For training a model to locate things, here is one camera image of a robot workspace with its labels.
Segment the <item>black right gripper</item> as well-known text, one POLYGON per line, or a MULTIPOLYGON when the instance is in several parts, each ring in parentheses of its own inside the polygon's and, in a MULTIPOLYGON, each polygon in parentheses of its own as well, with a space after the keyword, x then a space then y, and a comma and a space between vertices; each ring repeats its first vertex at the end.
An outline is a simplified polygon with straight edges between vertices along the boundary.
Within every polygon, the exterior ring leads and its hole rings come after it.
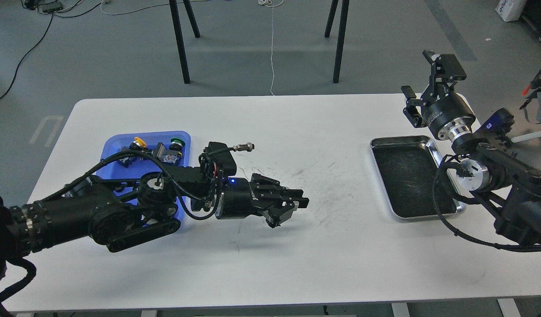
POLYGON ((456 142, 473 133, 471 126, 475 122, 470 107, 454 92, 456 83, 466 79, 466 72, 454 54, 424 50, 423 56, 431 65, 429 84, 420 99, 411 86, 401 86, 405 96, 403 114, 414 128, 428 128, 435 139, 456 142))

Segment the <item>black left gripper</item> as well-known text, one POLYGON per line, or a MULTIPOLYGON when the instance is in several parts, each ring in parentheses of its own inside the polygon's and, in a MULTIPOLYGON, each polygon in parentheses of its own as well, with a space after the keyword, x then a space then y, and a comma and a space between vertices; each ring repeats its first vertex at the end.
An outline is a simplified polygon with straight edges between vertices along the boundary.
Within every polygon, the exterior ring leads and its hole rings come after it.
POLYGON ((310 202, 303 196, 302 189, 289 189, 276 179, 256 173, 251 179, 225 178, 223 185, 216 219, 244 219, 258 215, 265 218, 270 228, 276 228, 291 219, 297 207, 305 209, 310 202))

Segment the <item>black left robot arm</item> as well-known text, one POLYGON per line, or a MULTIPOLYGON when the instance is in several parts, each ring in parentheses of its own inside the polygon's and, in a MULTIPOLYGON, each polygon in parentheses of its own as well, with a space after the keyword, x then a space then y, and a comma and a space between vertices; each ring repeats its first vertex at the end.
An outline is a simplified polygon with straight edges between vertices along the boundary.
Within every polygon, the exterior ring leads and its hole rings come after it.
POLYGON ((262 216, 269 227, 282 225, 306 208, 302 189, 253 174, 236 178, 232 152, 250 152, 252 143, 210 142, 199 166, 180 166, 184 141, 174 138, 149 150, 141 139, 101 159, 63 189, 33 203, 6 207, 0 197, 0 317, 10 316, 3 301, 25 288, 37 269, 26 257, 61 243, 90 237, 115 253, 167 236, 180 228, 177 212, 204 220, 262 216))

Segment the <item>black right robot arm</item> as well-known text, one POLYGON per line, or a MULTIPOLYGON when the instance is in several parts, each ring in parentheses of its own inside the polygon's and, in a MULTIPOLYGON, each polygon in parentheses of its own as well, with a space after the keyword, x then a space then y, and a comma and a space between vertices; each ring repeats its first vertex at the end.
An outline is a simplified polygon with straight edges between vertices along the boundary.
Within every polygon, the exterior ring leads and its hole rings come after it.
POLYGON ((415 128, 427 127, 435 139, 451 141, 455 153, 439 164, 432 192, 441 175, 454 169, 471 197, 461 196, 442 181, 446 191, 455 200, 483 206, 494 217, 496 233, 513 244, 476 239, 451 225, 440 211, 438 217, 455 236, 474 243, 506 251, 541 251, 541 171, 507 153, 512 145, 507 133, 515 122, 513 115, 501 108, 473 131, 475 114, 455 92, 457 82, 466 79, 459 60, 453 54, 431 50, 423 51, 423 56, 431 66, 429 84, 419 98, 411 86, 401 87, 406 98, 403 114, 415 128))

